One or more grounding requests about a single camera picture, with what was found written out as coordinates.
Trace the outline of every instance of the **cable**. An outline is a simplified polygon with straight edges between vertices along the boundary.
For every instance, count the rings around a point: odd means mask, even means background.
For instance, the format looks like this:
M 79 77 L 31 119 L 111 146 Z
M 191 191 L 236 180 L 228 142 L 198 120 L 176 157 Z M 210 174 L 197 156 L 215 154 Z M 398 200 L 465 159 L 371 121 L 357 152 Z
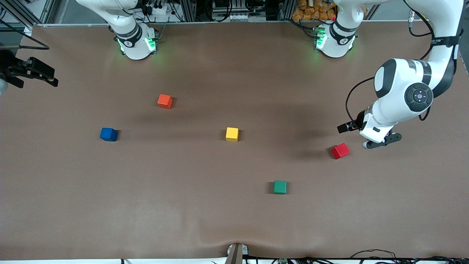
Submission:
M 420 14 L 419 12 L 417 12 L 417 11 L 415 11 L 413 8 L 411 8 L 410 5 L 408 5 L 408 3 L 406 2 L 406 0 L 402 0 L 402 1 L 404 1 L 404 3 L 406 4 L 406 6 L 407 6 L 408 8 L 410 8 L 410 10 L 414 11 L 414 12 L 417 14 L 417 16 L 419 16 L 419 17 L 422 19 L 422 21 L 423 21 L 423 22 L 425 23 L 425 25 L 427 26 L 428 30 L 430 30 L 431 38 L 434 39 L 434 38 L 435 38 L 435 32 L 433 31 L 433 28 L 431 27 L 430 23 L 428 23 L 428 21 L 424 18 L 424 16 L 423 16 L 422 14 Z M 431 48 L 432 48 L 432 46 L 431 46 L 431 44 L 430 44 L 430 47 L 428 48 L 427 52 L 425 52 L 425 54 L 424 54 L 422 57 L 420 57 L 420 60 L 422 60 L 423 58 L 425 58 L 425 57 L 428 55 L 428 53 L 430 53 Z
M 126 13 L 127 15 L 131 15 L 131 16 L 133 16 L 135 14 L 135 12 L 134 13 L 129 13 L 129 12 L 125 11 L 125 9 L 122 9 L 122 11 L 124 11 L 124 13 Z
M 33 38 L 33 37 L 30 37 L 26 34 L 24 34 L 24 32 L 21 32 L 19 30 L 17 30 L 16 28 L 12 27 L 10 24 L 4 22 L 3 20 L 0 19 L 0 23 L 4 24 L 5 26 L 9 27 L 10 29 L 12 29 L 13 31 L 17 32 L 17 33 L 20 33 L 21 35 L 31 39 L 32 41 L 38 43 L 39 45 L 41 45 L 42 47 L 34 47 L 34 46 L 22 46 L 22 45 L 18 45 L 18 48 L 24 48 L 24 49 L 40 49 L 40 50 L 48 50 L 50 49 L 50 47 L 42 42 L 40 42 L 39 40 Z
M 368 82 L 368 81 L 370 81 L 370 80 L 373 80 L 374 78 L 375 78 L 375 77 L 373 76 L 373 77 L 370 77 L 370 78 L 368 78 L 368 79 L 365 79 L 365 80 L 359 82 L 358 84 L 356 84 L 356 85 L 350 90 L 350 92 L 349 92 L 348 95 L 347 95 L 347 99 L 345 100 L 345 111 L 347 112 L 347 115 L 348 115 L 348 117 L 350 118 L 350 121 L 352 121 L 352 124 L 353 124 L 358 130 L 360 130 L 360 131 L 362 130 L 361 127 L 358 127 L 358 125 L 355 124 L 355 120 L 352 118 L 350 112 L 348 111 L 348 100 L 349 100 L 350 95 L 352 94 L 352 92 L 353 92 L 358 86 L 360 86 L 361 84 L 366 83 L 366 82 Z M 359 252 L 353 254 L 350 258 L 353 258 L 354 256 L 356 256 L 356 255 L 358 255 L 358 254 L 360 254 L 360 253 L 363 253 L 363 252 L 370 252 L 370 250 L 371 250 L 371 251 L 377 251 L 377 250 L 381 251 L 380 249 L 363 250 L 363 251 L 359 251 Z
M 171 7 L 171 10 L 174 11 L 174 15 L 177 17 L 177 19 L 179 19 L 179 21 L 181 21 L 181 22 L 184 22 L 184 19 L 182 19 L 182 17 L 177 12 L 176 5 L 174 4 L 173 0 L 169 0 L 168 4 Z
M 412 32 L 412 27 L 409 27 L 409 33 L 414 37 L 423 37 L 423 36 L 428 36 L 428 35 L 431 34 L 431 32 L 428 32 L 428 33 L 425 33 L 425 34 L 417 35 L 414 32 Z
M 306 30 L 313 30 L 313 28 L 312 28 L 312 27 L 303 26 L 303 25 L 301 24 L 301 20 L 299 20 L 298 23 L 295 22 L 295 21 L 292 20 L 292 19 L 289 19 L 289 18 L 283 18 L 283 19 L 280 19 L 280 20 L 281 20 L 281 21 L 283 21 L 283 20 L 284 20 L 284 21 L 289 21 L 289 22 L 292 23 L 293 25 L 295 25 L 295 26 L 301 28 L 301 29 L 303 30 L 304 34 L 306 34 L 306 36 L 308 36 L 308 37 L 310 37 L 310 38 L 312 38 L 312 39 L 316 39 L 316 37 L 310 35 L 310 34 L 306 31 Z M 323 23 L 323 24 L 330 25 L 330 23 L 326 23 L 326 22 L 324 22 L 324 21 L 322 21 L 322 20 L 319 20 L 319 19 L 313 19 L 312 21 L 319 21 L 319 22 L 321 22 L 321 23 Z
M 146 5 L 143 5 L 143 4 L 140 4 L 140 3 L 139 3 L 139 6 L 140 6 L 140 8 L 142 9 L 142 13 L 143 13 L 143 15 L 144 15 L 142 22 L 145 22 L 145 18 L 147 18 L 147 19 L 148 19 L 148 23 L 150 23 L 150 17 L 148 16 L 148 13 L 146 12 Z
M 225 21 L 225 20 L 226 20 L 227 18 L 229 18 L 230 15 L 231 15 L 231 11 L 233 10 L 233 2 L 232 2 L 232 0 L 227 0 L 227 2 L 228 2 L 228 4 L 227 4 L 227 14 L 226 14 L 225 17 L 224 17 L 222 20 L 220 20 L 219 22 Z
M 295 22 L 294 20 L 289 19 L 289 18 L 282 18 L 282 19 L 280 19 L 280 21 L 289 21 L 289 22 L 291 22 L 293 25 L 295 25 L 295 26 L 297 26 L 297 27 L 299 27 L 299 28 L 303 27 L 304 29 L 307 29 L 307 30 L 312 30 L 312 29 L 313 29 L 312 27 L 307 27 L 307 26 L 300 25 L 300 24 L 298 24 L 297 22 Z
M 248 2 L 249 2 L 249 0 L 245 0 L 245 1 L 244 1 L 244 6 L 245 6 L 246 9 L 249 10 L 250 12 L 259 13 L 259 12 L 265 11 L 265 4 L 264 4 L 264 7 L 263 7 L 263 8 L 259 8 L 258 10 L 256 10 L 255 7 L 250 7 L 250 6 L 248 6 Z
M 209 9 L 208 9 L 208 3 L 210 2 L 210 0 L 205 0 L 205 3 L 204 3 L 204 12 L 205 12 L 205 16 L 208 18 L 209 21 L 214 21 L 213 17 L 208 13 Z
M 427 111 L 425 112 L 425 116 L 422 117 L 422 114 L 418 115 L 418 119 L 420 119 L 420 121 L 425 121 L 425 119 L 427 119 L 428 114 L 430 113 L 430 107 L 431 106 L 427 108 Z
M 355 88 L 356 88 L 357 86 L 359 86 L 360 84 L 362 84 L 362 83 L 364 83 L 364 82 L 367 82 L 367 81 L 369 81 L 369 80 L 372 80 L 372 79 L 374 79 L 374 77 L 371 77 L 371 78 L 368 78 L 368 79 L 366 79 L 366 80 L 364 80 L 364 81 L 361 81 L 360 83 L 358 83 L 357 85 L 355 85 L 355 87 L 353 87 L 352 90 L 350 90 L 350 91 L 352 92 L 353 89 L 355 89 Z M 388 251 L 388 250 L 383 250 L 383 249 L 377 249 L 377 248 L 358 251 L 357 253 L 355 253 L 355 254 L 353 254 L 352 256 L 350 256 L 350 258 L 353 258 L 353 257 L 355 257 L 356 255 L 361 254 L 361 253 L 363 253 L 363 252 L 373 252 L 373 251 L 386 252 L 386 253 L 388 253 L 388 254 L 391 254 L 391 255 L 393 256 L 393 258 L 396 258 L 396 254 L 395 254 L 394 252 Z
M 158 40 L 161 39 L 161 37 L 163 36 L 163 32 L 165 32 L 165 27 L 166 27 L 166 23 L 163 24 L 163 28 L 161 28 L 161 32 L 159 33 L 158 35 Z

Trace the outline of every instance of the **black cable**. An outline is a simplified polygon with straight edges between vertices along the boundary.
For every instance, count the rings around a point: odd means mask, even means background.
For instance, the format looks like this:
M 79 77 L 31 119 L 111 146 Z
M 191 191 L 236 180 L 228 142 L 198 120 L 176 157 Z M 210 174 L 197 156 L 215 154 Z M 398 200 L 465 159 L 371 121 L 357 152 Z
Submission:
M 359 82 L 358 84 L 356 84 L 352 89 L 350 89 L 350 92 L 349 92 L 348 95 L 347 95 L 347 99 L 345 100 L 345 111 L 347 112 L 347 115 L 348 115 L 348 117 L 350 118 L 350 121 L 352 121 L 352 124 L 353 124 L 356 128 L 358 128 L 358 130 L 360 130 L 360 131 L 362 130 L 362 128 L 361 128 L 361 127 L 358 127 L 358 125 L 355 124 L 355 120 L 352 118 L 350 112 L 348 111 L 348 100 L 349 100 L 350 95 L 352 94 L 352 92 L 353 92 L 358 86 L 360 86 L 362 83 L 366 83 L 366 82 L 368 82 L 368 81 L 370 81 L 370 80 L 373 80 L 374 78 L 375 78 L 375 77 L 373 76 L 373 77 L 370 77 L 370 78 L 368 78 L 368 79 L 365 79 L 365 80 Z M 377 251 L 377 250 L 381 251 L 380 249 L 363 250 L 363 251 L 359 251 L 359 252 L 353 254 L 350 258 L 353 258 L 353 257 L 355 257 L 356 255 L 358 255 L 358 254 L 360 254 L 360 253 L 363 253 L 363 252 L 370 252 L 370 250 L 372 250 L 372 251 Z
M 352 92 L 357 86 L 359 86 L 360 84 L 362 84 L 362 83 L 364 83 L 364 82 L 367 82 L 367 81 L 369 81 L 369 80 L 372 80 L 372 79 L 374 79 L 374 77 L 371 77 L 371 78 L 368 78 L 368 79 L 366 79 L 366 80 L 363 80 L 363 81 L 361 81 L 360 83 L 358 83 L 357 85 L 355 85 L 355 87 L 353 87 L 352 90 L 350 90 L 349 95 L 351 94 L 351 92 Z M 383 249 L 377 249 L 377 248 L 358 251 L 357 253 L 355 253 L 355 254 L 353 254 L 352 256 L 350 256 L 350 258 L 353 258 L 353 257 L 355 257 L 356 255 L 361 254 L 361 253 L 363 253 L 363 252 L 373 252 L 373 251 L 385 252 L 385 253 L 391 254 L 391 255 L 393 256 L 393 258 L 396 258 L 396 254 L 395 254 L 394 252 L 388 251 L 388 250 L 383 250 Z
M 231 15 L 231 11 L 233 10 L 233 2 L 232 2 L 232 0 L 227 0 L 227 2 L 228 2 L 228 4 L 227 4 L 227 14 L 226 14 L 225 17 L 224 17 L 222 20 L 220 20 L 219 22 L 225 21 L 225 20 L 226 20 L 227 18 L 229 18 L 230 15 Z
M 428 33 L 425 33 L 425 34 L 417 35 L 417 34 L 415 34 L 414 32 L 412 32 L 412 28 L 411 28 L 411 27 L 409 27 L 409 33 L 410 33 L 412 36 L 414 36 L 414 37 L 423 37 L 423 36 L 428 36 L 428 35 L 431 34 L 431 32 L 428 32 Z
M 131 15 L 131 16 L 133 16 L 135 14 L 135 12 L 134 13 L 129 13 L 129 12 L 125 11 L 125 9 L 122 9 L 122 11 L 124 11 L 124 13 L 126 13 L 127 15 Z
M 413 8 L 411 8 L 410 5 L 408 5 L 408 3 L 406 2 L 406 0 L 402 0 L 402 1 L 404 1 L 404 3 L 406 4 L 406 6 L 407 6 L 408 8 L 410 8 L 410 10 L 414 11 L 415 14 L 416 14 L 417 16 L 419 16 L 419 17 L 422 19 L 422 21 L 423 21 L 423 22 L 425 23 L 425 25 L 427 26 L 428 30 L 430 30 L 431 39 L 434 39 L 434 38 L 435 38 L 435 32 L 433 31 L 433 28 L 431 27 L 430 23 L 428 23 L 428 21 L 424 18 L 424 16 L 423 16 L 422 14 L 420 14 L 419 12 L 417 12 L 417 11 L 415 11 Z M 425 52 L 425 54 L 424 54 L 422 57 L 420 57 L 420 60 L 422 60 L 423 58 L 425 58 L 425 57 L 428 55 L 428 53 L 430 53 L 431 48 L 432 48 L 432 46 L 431 46 L 431 44 L 430 44 L 430 47 L 428 48 L 427 52 Z
M 150 23 L 150 17 L 148 16 L 148 13 L 146 12 L 146 5 L 144 4 L 138 4 L 140 8 L 142 9 L 142 13 L 144 15 L 142 22 L 145 23 L 145 18 L 148 19 L 148 23 Z
M 324 264 L 324 263 L 334 264 L 334 262 L 332 262 L 330 260 L 327 260 L 327 259 L 311 258 L 311 260 L 313 260 L 313 262 L 317 262 L 317 263 L 320 263 L 320 264 Z
M 182 17 L 177 12 L 176 5 L 174 4 L 173 0 L 169 0 L 168 4 L 171 7 L 171 10 L 174 11 L 174 15 L 176 16 L 176 18 L 179 19 L 179 21 L 184 22 L 184 19 L 182 19 Z
M 21 35 L 31 39 L 32 41 L 38 43 L 39 45 L 41 45 L 42 47 L 34 47 L 34 46 L 22 46 L 22 45 L 18 45 L 19 48 L 24 48 L 24 49 L 40 49 L 40 50 L 48 50 L 50 49 L 50 47 L 42 42 L 40 42 L 39 40 L 33 38 L 33 37 L 30 37 L 26 34 L 24 34 L 24 32 L 21 32 L 19 30 L 17 30 L 16 28 L 12 27 L 10 24 L 4 22 L 3 20 L 0 19 L 0 23 L 4 24 L 5 26 L 9 27 L 10 29 L 12 29 L 13 31 L 17 32 L 17 33 L 20 33 Z
M 431 106 L 427 108 L 427 111 L 425 112 L 425 116 L 422 117 L 422 114 L 418 115 L 418 119 L 420 119 L 420 121 L 425 121 L 425 119 L 427 119 L 428 114 L 430 113 L 430 107 Z
M 308 37 L 314 39 L 314 36 L 313 36 L 313 35 L 310 35 L 310 34 L 306 31 L 306 29 L 303 27 L 303 25 L 301 25 L 301 20 L 299 20 L 298 23 L 300 24 L 300 28 L 301 28 L 301 30 L 303 30 L 304 34 L 306 34 L 306 36 L 308 36 Z
M 208 4 L 209 4 L 210 0 L 205 0 L 205 3 L 204 3 L 204 13 L 205 13 L 205 16 L 208 18 L 209 21 L 213 22 L 213 17 L 208 13 L 209 12 L 209 8 L 208 8 Z
M 289 21 L 293 25 L 295 25 L 299 28 L 303 27 L 304 29 L 307 29 L 307 30 L 312 30 L 313 29 L 312 27 L 307 27 L 307 26 L 300 25 L 297 22 L 295 22 L 293 19 L 289 19 L 289 18 L 282 18 L 282 19 L 280 19 L 280 21 Z
M 255 7 L 250 7 L 250 6 L 248 5 L 248 2 L 249 2 L 249 0 L 245 0 L 245 1 L 244 1 L 244 6 L 245 6 L 246 9 L 249 10 L 250 12 L 259 13 L 259 12 L 265 11 L 265 4 L 264 4 L 264 7 L 263 7 L 263 8 L 259 8 L 259 9 L 256 10 Z

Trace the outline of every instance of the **white robotic arm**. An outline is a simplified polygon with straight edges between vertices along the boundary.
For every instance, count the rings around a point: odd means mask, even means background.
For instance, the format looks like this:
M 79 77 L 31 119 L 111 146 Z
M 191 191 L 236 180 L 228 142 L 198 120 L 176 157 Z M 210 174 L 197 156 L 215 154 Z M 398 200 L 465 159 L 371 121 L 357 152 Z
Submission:
M 98 14 L 112 28 L 122 52 L 132 60 L 141 60 L 156 52 L 157 38 L 154 28 L 137 23 L 123 10 L 134 8 L 137 0 L 76 0 L 80 5 Z
M 407 2 L 433 23 L 430 57 L 427 62 L 390 59 L 378 69 L 374 77 L 378 100 L 360 112 L 356 120 L 338 126 L 339 133 L 359 129 L 369 140 L 364 142 L 364 148 L 400 140 L 400 135 L 393 135 L 391 129 L 422 114 L 453 81 L 463 0 Z
M 315 41 L 316 49 L 331 58 L 344 56 L 352 48 L 355 32 L 363 21 L 363 5 L 377 5 L 389 0 L 334 0 L 339 11 L 332 23 L 318 27 L 320 39 Z

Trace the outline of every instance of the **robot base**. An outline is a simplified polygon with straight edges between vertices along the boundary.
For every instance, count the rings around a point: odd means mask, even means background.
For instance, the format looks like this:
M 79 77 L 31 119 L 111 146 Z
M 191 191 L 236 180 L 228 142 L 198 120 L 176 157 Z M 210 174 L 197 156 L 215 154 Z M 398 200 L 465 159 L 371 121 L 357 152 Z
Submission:
M 150 54 L 156 54 L 158 47 L 159 32 L 146 24 L 139 23 L 139 25 L 142 27 L 142 37 L 133 47 L 127 47 L 117 40 L 121 46 L 122 54 L 132 60 L 142 60 Z
M 328 57 L 340 58 L 352 48 L 352 43 L 355 40 L 355 36 L 350 41 L 345 39 L 347 44 L 339 45 L 337 41 L 332 38 L 332 36 L 330 36 L 330 27 L 331 25 L 324 23 L 318 27 L 313 28 L 312 33 L 314 37 L 314 49 L 324 53 L 324 55 Z

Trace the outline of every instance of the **table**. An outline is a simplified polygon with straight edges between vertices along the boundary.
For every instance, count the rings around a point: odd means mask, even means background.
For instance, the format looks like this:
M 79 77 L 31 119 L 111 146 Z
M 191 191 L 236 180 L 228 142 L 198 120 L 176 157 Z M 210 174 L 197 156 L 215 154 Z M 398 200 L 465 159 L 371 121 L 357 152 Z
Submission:
M 1 259 L 217 257 L 234 242 L 268 257 L 467 256 L 461 61 L 427 121 L 396 126 L 400 142 L 364 150 L 336 130 L 354 84 L 426 51 L 407 30 L 363 23 L 331 59 L 289 23 L 174 25 L 157 55 L 131 61 L 106 27 L 35 28 L 51 49 L 18 57 L 54 67 L 59 87 L 26 80 L 0 100 Z M 375 99 L 369 82 L 349 108 Z M 228 126 L 241 141 L 223 140 Z M 351 154 L 334 160 L 343 142 Z M 289 193 L 269 194 L 274 180 Z

